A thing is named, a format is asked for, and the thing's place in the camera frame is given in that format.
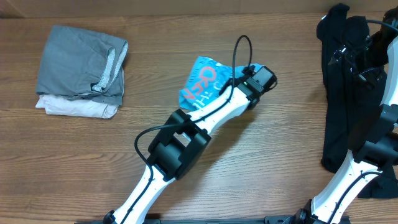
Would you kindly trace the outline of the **light blue t-shirt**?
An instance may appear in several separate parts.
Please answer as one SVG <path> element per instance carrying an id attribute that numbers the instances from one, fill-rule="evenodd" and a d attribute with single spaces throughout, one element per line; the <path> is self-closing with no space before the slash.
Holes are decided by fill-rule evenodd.
<path id="1" fill-rule="evenodd" d="M 198 57 L 185 86 L 179 92 L 180 107 L 195 111 L 209 105 L 223 93 L 228 98 L 230 90 L 225 90 L 224 86 L 232 75 L 236 75 L 236 90 L 240 89 L 247 96 L 256 98 L 262 91 L 262 85 L 254 77 L 245 75 L 244 69 L 244 66 L 232 68 L 209 57 Z"/>

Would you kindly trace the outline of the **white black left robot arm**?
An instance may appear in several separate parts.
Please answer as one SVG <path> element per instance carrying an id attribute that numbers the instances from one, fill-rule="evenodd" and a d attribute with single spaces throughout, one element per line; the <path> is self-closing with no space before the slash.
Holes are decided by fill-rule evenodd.
<path id="1" fill-rule="evenodd" d="M 105 215 L 103 223 L 143 223 L 164 189 L 195 165 L 212 132 L 253 109 L 276 84 L 277 77 L 267 67 L 245 67 L 243 75 L 230 78 L 219 97 L 208 105 L 189 113 L 174 111 L 164 125 L 154 128 L 157 135 L 148 147 L 149 157 L 144 159 L 146 168 L 139 183 L 123 205 Z"/>

